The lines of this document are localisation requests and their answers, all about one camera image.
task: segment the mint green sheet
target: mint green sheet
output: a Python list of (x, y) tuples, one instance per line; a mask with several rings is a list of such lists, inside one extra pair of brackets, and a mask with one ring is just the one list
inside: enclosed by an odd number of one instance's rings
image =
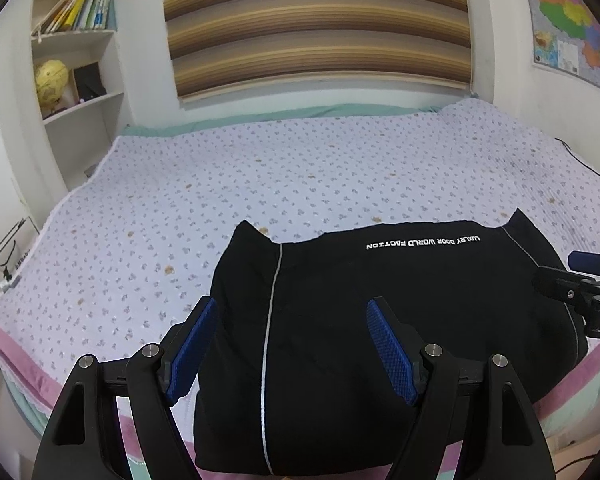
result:
[(311, 117), (360, 117), (373, 116), (385, 117), (391, 115), (408, 115), (418, 112), (437, 112), (438, 106), (424, 108), (401, 108), (387, 105), (344, 104), (335, 106), (314, 106), (311, 108), (298, 108), (296, 110), (282, 110), (270, 114), (237, 115), (224, 119), (209, 119), (195, 123), (172, 126), (171, 128), (145, 128), (144, 126), (130, 126), (125, 128), (120, 135), (136, 137), (174, 137), (180, 134), (198, 132), (209, 128), (221, 128), (232, 124), (260, 123), (265, 121), (281, 121), (284, 119), (307, 119)]

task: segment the map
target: map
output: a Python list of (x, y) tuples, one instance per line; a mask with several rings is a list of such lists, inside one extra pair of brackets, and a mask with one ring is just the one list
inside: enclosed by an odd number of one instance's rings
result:
[(600, 24), (582, 0), (529, 0), (534, 61), (600, 87)]

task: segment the reflective stripe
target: reflective stripe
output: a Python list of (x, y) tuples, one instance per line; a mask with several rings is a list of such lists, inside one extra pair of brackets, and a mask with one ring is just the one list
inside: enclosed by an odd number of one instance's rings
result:
[(276, 288), (276, 280), (278, 273), (280, 272), (280, 264), (282, 263), (282, 244), (280, 244), (280, 256), (278, 257), (278, 266), (276, 272), (273, 275), (273, 282), (271, 283), (271, 296), (269, 298), (269, 313), (267, 314), (267, 329), (264, 333), (264, 349), (262, 350), (262, 376), (260, 378), (260, 426), (262, 428), (262, 450), (264, 452), (264, 460), (267, 463), (269, 472), (273, 475), (273, 469), (269, 462), (269, 453), (267, 452), (267, 436), (264, 425), (264, 387), (265, 378), (267, 375), (267, 347), (269, 346), (269, 329), (271, 327), (271, 313), (273, 311), (273, 292)]
[[(505, 227), (504, 227), (504, 226), (502, 226), (502, 230), (503, 230), (504, 232), (506, 232), (507, 236), (508, 236), (509, 238), (511, 238), (511, 239), (514, 241), (514, 243), (515, 243), (515, 244), (516, 244), (516, 245), (517, 245), (517, 246), (518, 246), (520, 249), (522, 249), (522, 250), (525, 252), (525, 254), (526, 254), (526, 255), (527, 255), (529, 258), (531, 258), (531, 261), (532, 261), (533, 263), (535, 263), (535, 264), (536, 264), (536, 267), (540, 267), (540, 265), (538, 265), (538, 262), (536, 262), (535, 258), (534, 258), (533, 256), (531, 256), (531, 254), (529, 254), (529, 253), (526, 251), (526, 249), (525, 249), (525, 248), (524, 248), (522, 245), (520, 245), (520, 244), (518, 243), (518, 241), (517, 241), (517, 240), (516, 240), (516, 239), (515, 239), (513, 236), (511, 236), (511, 235), (509, 234), (509, 231), (507, 231), (507, 230), (505, 229)], [(568, 306), (567, 306), (567, 304), (566, 304), (566, 303), (564, 303), (564, 302), (562, 302), (562, 304), (564, 305), (565, 309), (567, 310), (567, 314), (569, 314), (569, 319), (571, 319), (571, 325), (573, 326), (573, 333), (574, 333), (574, 334), (575, 334), (575, 336), (576, 336), (576, 359), (575, 359), (575, 361), (573, 362), (573, 367), (572, 367), (572, 368), (575, 368), (575, 367), (576, 367), (576, 365), (578, 364), (578, 356), (580, 355), (580, 342), (578, 341), (578, 329), (576, 328), (576, 323), (575, 323), (575, 321), (573, 320), (573, 316), (571, 315), (571, 311), (569, 310), (569, 307), (568, 307)]]

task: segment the striped roller blind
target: striped roller blind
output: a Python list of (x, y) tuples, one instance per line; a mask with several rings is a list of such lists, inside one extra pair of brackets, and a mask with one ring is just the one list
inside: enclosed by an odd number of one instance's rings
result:
[(466, 0), (164, 0), (180, 97), (308, 73), (469, 84)]

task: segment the folded black jacket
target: folded black jacket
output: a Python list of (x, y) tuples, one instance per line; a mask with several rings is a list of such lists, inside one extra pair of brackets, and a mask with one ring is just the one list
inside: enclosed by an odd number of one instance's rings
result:
[(391, 463), (414, 413), (368, 334), (375, 296), (456, 357), (504, 354), (541, 399), (587, 342), (571, 307), (534, 290), (538, 265), (562, 268), (520, 211), (499, 228), (379, 224), (288, 244), (242, 222), (212, 283), (221, 323), (199, 374), (196, 465), (302, 476)]

